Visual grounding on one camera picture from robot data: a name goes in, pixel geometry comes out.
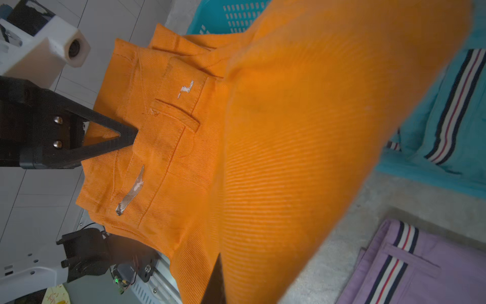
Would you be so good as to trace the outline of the teal pants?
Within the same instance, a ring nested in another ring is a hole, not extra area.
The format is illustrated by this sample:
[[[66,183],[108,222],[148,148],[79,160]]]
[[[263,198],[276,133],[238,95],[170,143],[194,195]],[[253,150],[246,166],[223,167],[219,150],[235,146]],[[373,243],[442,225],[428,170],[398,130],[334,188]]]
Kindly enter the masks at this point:
[[[473,2],[473,26],[383,149],[379,172],[485,198],[485,1]]]

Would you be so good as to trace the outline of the teal plastic basket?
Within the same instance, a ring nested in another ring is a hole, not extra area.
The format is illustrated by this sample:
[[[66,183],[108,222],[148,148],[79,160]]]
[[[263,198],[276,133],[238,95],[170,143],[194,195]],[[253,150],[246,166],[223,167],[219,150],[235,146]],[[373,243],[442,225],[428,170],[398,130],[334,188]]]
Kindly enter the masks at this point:
[[[234,34],[245,32],[267,8],[270,1],[205,0],[197,7],[187,35]]]

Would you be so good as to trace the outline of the purple pants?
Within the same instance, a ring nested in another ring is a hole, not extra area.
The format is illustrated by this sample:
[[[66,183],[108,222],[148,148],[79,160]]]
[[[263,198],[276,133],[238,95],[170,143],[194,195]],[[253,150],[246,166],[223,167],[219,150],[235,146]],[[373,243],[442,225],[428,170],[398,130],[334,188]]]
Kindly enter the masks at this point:
[[[485,252],[387,219],[338,303],[485,303]]]

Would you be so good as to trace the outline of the orange pants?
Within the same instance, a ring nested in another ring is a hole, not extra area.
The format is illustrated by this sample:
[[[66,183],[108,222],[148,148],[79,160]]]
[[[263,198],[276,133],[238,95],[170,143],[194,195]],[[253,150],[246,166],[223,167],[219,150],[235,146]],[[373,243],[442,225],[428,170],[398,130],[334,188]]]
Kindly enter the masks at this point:
[[[459,50],[471,1],[272,1],[242,34],[121,39],[94,109],[134,144],[83,162],[77,204],[170,260],[199,303],[276,303]]]

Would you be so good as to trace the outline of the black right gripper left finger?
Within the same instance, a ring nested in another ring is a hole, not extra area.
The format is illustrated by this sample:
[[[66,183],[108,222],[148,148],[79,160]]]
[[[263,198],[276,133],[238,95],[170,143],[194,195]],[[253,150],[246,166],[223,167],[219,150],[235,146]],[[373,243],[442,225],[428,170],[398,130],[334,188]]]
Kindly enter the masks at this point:
[[[115,137],[85,145],[86,122],[112,130]],[[1,167],[75,168],[132,145],[137,133],[28,80],[1,77]]]

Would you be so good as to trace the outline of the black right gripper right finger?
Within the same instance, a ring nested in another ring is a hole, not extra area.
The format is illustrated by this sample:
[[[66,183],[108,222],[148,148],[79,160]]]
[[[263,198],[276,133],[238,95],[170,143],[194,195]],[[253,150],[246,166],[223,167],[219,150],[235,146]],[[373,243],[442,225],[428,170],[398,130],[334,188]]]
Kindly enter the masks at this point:
[[[218,255],[213,272],[211,273],[201,304],[226,304],[224,274],[221,254]]]

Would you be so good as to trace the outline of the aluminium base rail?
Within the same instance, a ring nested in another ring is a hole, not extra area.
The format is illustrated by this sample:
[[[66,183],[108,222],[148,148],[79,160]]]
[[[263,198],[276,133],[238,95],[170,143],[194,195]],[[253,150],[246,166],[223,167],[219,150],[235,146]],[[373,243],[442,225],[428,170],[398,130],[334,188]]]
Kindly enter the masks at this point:
[[[140,303],[182,303],[177,283],[170,273],[170,261],[160,252],[141,266],[130,289]]]

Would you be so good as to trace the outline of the left circuit board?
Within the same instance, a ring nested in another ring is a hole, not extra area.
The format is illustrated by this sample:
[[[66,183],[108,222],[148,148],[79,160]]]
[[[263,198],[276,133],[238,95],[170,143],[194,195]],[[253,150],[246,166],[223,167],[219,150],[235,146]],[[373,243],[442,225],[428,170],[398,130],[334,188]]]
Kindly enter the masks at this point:
[[[118,286],[118,291],[122,295],[137,279],[137,271],[133,263],[121,263],[110,268],[113,282]]]

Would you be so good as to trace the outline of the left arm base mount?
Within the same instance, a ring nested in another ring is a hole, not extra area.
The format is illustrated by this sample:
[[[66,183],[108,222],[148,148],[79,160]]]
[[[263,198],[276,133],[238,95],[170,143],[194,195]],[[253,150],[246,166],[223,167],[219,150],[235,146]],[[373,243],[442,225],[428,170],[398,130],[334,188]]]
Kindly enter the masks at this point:
[[[136,240],[110,234],[105,241],[110,250],[112,266],[121,263],[133,263],[137,273],[143,264],[149,259],[155,258],[158,253],[151,247]]]

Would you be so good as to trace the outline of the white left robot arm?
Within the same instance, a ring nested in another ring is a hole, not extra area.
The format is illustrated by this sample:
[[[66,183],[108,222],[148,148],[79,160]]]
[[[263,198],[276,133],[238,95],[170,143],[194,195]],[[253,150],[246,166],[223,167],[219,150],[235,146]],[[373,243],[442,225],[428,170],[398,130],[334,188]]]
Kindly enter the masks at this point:
[[[30,81],[1,77],[1,165],[27,170],[78,167],[82,161],[132,145],[136,129]],[[112,261],[102,234],[84,229],[7,263],[1,299],[10,301],[86,275]]]

